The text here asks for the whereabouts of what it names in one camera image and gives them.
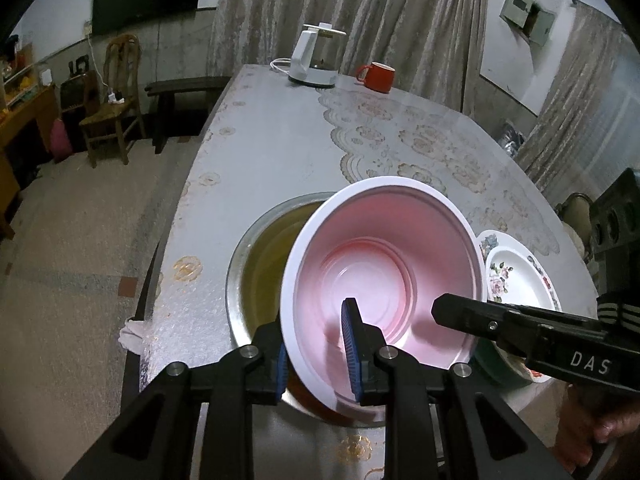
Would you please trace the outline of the person's right hand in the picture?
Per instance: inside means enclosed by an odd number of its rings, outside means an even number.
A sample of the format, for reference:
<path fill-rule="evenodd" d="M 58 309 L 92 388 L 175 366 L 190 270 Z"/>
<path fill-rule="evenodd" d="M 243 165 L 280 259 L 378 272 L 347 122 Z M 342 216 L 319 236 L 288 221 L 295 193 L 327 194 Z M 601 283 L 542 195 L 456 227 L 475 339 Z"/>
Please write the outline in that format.
<path fill-rule="evenodd" d="M 559 409 L 559 425 L 550 451 L 563 468 L 572 474 L 587 466 L 596 443 L 605 444 L 627 437 L 639 428 L 639 403 L 636 402 L 602 416 L 596 416 L 582 400 L 582 392 L 568 386 Z"/>

